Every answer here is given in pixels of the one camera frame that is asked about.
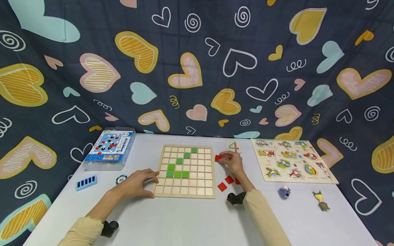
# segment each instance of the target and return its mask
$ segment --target green square tile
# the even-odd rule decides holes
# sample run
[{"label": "green square tile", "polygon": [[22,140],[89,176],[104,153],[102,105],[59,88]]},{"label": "green square tile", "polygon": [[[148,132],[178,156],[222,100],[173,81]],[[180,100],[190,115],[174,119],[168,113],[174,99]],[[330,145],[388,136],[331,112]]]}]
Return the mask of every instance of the green square tile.
[{"label": "green square tile", "polygon": [[174,177],[174,171],[167,171],[166,177],[173,178]]},{"label": "green square tile", "polygon": [[175,170],[175,164],[168,164],[167,170],[170,170],[170,171]]},{"label": "green square tile", "polygon": [[182,176],[182,171],[175,171],[174,178],[180,179],[181,176]]},{"label": "green square tile", "polygon": [[189,172],[188,171],[183,171],[182,172],[182,179],[188,179],[189,178]]}]

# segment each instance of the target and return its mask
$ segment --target tabletop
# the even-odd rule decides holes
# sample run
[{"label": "tabletop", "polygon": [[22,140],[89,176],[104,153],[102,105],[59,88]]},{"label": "tabletop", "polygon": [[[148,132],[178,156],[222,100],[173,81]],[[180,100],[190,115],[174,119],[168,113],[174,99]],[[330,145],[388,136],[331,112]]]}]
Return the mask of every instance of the tabletop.
[{"label": "tabletop", "polygon": [[[24,246],[56,245],[77,218],[85,216],[104,193],[115,186],[119,175],[157,169],[163,145],[211,146],[213,154],[218,154],[226,150],[226,140],[229,139],[138,133],[122,171],[85,171],[80,166]],[[376,245],[336,185],[286,183],[291,195],[282,200],[277,190],[284,184],[265,182],[251,141],[237,141],[241,143],[246,174],[267,199],[293,246]],[[214,168],[216,199],[125,199],[107,219],[116,220],[119,229],[112,238],[99,237],[95,246],[263,245],[243,205],[234,207],[226,200],[229,193],[242,192],[241,186],[233,182],[221,192],[217,185],[225,182],[230,172],[219,163],[215,163]],[[98,183],[77,192],[76,182],[91,175],[97,175]],[[312,191],[322,191],[330,211],[320,210]]]}]

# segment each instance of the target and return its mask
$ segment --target right hand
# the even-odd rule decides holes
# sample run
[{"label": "right hand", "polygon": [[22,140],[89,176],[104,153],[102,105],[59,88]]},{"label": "right hand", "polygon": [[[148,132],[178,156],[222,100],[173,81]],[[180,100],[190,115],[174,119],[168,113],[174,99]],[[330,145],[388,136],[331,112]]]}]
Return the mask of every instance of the right hand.
[{"label": "right hand", "polygon": [[219,160],[220,164],[226,165],[230,172],[235,176],[239,176],[243,173],[242,157],[239,153],[233,151],[223,151],[219,155],[222,159]]}]

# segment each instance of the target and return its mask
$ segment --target toy figure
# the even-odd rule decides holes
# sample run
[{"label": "toy figure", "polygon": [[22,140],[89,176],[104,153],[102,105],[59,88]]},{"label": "toy figure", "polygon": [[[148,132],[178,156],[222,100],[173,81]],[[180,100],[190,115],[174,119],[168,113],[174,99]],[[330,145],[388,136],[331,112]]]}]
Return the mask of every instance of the toy figure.
[{"label": "toy figure", "polygon": [[312,192],[315,198],[319,201],[319,207],[322,211],[328,211],[330,208],[328,207],[327,203],[324,202],[322,192],[319,191],[318,193]]}]

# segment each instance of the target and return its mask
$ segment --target small figurine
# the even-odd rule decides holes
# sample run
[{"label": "small figurine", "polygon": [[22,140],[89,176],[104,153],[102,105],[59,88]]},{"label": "small figurine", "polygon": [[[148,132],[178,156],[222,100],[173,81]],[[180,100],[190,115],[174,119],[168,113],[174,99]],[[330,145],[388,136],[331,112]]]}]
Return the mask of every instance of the small figurine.
[{"label": "small figurine", "polygon": [[323,195],[322,195],[321,191],[319,191],[319,193],[315,193],[315,192],[312,192],[312,193],[315,196],[315,198],[319,201],[319,207],[320,207],[320,209],[322,211],[330,210],[330,208],[328,207],[327,203],[324,202]]},{"label": "small figurine", "polygon": [[290,189],[289,189],[289,187],[283,185],[282,188],[280,188],[280,189],[278,190],[278,193],[279,193],[279,196],[280,196],[283,200],[286,200],[286,199],[289,197],[289,195],[290,195]]}]

